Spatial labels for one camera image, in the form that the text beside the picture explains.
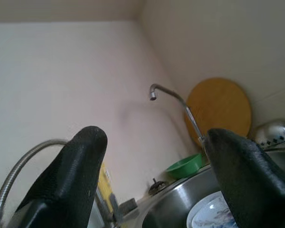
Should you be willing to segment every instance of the white plate with blue pattern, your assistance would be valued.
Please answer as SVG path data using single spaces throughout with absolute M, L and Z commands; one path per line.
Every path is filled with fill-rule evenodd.
M 187 228 L 238 228 L 221 191 L 208 195 L 190 210 Z

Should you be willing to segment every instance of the green bowl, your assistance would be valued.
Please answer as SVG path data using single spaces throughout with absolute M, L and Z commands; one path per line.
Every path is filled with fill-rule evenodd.
M 198 153 L 174 163 L 166 169 L 166 172 L 176 179 L 181 179 L 197 173 L 202 165 L 201 154 Z

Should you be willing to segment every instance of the stainless steel sink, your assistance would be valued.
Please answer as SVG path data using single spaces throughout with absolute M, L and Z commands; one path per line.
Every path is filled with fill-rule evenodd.
M 285 171 L 285 152 L 269 152 L 269 156 Z M 196 176 L 180 180 L 164 192 L 139 205 L 139 216 L 133 228 L 185 228 L 190 209 L 203 197 L 219 191 L 219 184 L 210 168 Z

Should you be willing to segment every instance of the ceiling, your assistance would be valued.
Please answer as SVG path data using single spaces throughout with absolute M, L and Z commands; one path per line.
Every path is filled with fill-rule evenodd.
M 0 22 L 135 19 L 143 0 L 0 0 Z

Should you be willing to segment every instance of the round wooden cutting board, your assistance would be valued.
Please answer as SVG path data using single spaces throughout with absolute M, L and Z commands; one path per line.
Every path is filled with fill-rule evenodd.
M 211 78 L 200 82 L 189 94 L 187 105 L 203 135 L 210 128 L 229 129 L 247 136 L 251 126 L 251 107 L 244 91 L 234 82 Z M 190 120 L 185 116 L 190 136 L 201 146 Z

